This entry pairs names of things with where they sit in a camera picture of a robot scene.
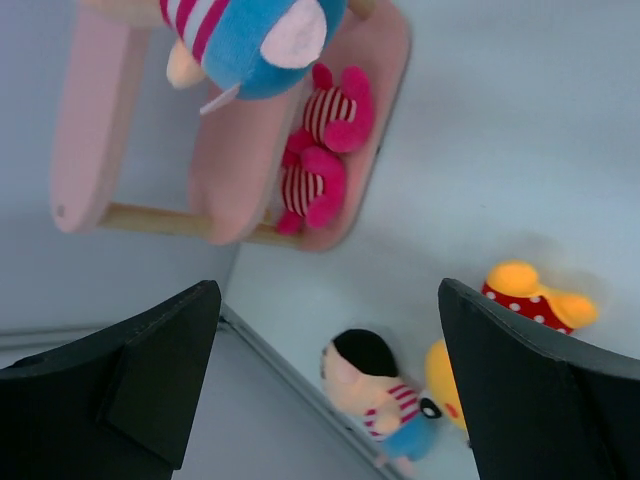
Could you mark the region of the boy doll blue shorts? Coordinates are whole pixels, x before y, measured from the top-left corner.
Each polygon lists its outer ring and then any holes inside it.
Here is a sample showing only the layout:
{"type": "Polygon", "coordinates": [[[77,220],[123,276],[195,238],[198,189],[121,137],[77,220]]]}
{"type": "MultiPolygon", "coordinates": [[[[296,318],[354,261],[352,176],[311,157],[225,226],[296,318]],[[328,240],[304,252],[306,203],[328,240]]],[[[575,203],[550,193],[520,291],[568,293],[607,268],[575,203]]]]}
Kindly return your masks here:
{"type": "Polygon", "coordinates": [[[362,421],[380,455],[406,477],[424,459],[435,439],[441,409],[407,381],[387,342],[368,329],[348,329],[323,348],[322,388],[339,412],[362,421]]]}
{"type": "Polygon", "coordinates": [[[321,56],[345,12],[345,1],[161,1],[177,35],[167,78],[176,89],[211,80],[221,94],[207,114],[236,98],[262,100],[300,81],[321,56]]]}

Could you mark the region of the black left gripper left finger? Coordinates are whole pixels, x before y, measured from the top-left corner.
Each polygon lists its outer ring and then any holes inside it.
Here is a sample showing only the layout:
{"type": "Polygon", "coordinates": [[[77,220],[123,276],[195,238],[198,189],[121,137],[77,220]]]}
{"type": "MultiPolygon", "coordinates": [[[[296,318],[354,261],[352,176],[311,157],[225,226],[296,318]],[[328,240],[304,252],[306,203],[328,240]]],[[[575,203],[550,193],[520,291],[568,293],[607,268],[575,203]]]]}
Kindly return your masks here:
{"type": "Polygon", "coordinates": [[[1,371],[4,479],[169,479],[184,462],[221,292],[161,304],[1,371]]]}

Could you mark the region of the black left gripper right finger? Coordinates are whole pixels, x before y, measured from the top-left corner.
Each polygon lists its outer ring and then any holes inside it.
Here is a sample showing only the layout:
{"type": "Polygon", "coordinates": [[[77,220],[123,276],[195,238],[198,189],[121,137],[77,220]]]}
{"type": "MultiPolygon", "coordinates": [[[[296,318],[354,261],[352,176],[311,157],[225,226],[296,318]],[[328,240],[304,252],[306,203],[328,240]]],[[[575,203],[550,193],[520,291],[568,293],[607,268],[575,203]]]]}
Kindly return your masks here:
{"type": "Polygon", "coordinates": [[[636,479],[639,362],[450,278],[441,326],[483,479],[636,479]]]}

